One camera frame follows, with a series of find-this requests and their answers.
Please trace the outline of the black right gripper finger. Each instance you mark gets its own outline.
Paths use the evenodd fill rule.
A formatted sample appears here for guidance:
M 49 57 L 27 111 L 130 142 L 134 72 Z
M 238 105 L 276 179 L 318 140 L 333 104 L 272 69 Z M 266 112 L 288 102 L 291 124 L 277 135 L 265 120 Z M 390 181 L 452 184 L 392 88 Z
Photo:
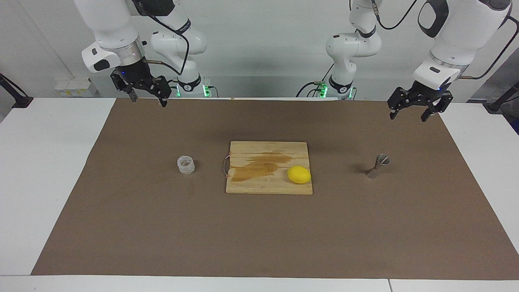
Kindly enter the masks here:
M 171 88 L 167 78 L 161 75 L 151 79 L 151 94 L 158 98 L 162 107 L 167 106 L 167 100 L 171 95 Z
M 118 73 L 112 73 L 112 82 L 118 91 L 128 94 L 132 102 L 137 102 L 138 96 L 132 84 L 126 83 Z

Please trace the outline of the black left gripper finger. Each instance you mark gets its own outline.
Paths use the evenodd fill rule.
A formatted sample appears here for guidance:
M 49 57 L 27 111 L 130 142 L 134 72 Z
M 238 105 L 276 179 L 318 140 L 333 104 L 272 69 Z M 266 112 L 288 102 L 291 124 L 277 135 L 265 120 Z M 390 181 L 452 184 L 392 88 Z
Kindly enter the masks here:
M 446 110 L 449 104 L 452 102 L 453 96 L 450 91 L 445 91 L 438 99 L 432 100 L 431 98 L 426 99 L 427 109 L 421 115 L 421 121 L 426 122 L 430 116 L 436 113 L 442 113 Z
M 387 105 L 390 109 L 389 117 L 394 120 L 400 110 L 412 106 L 408 98 L 408 91 L 397 87 L 387 100 Z

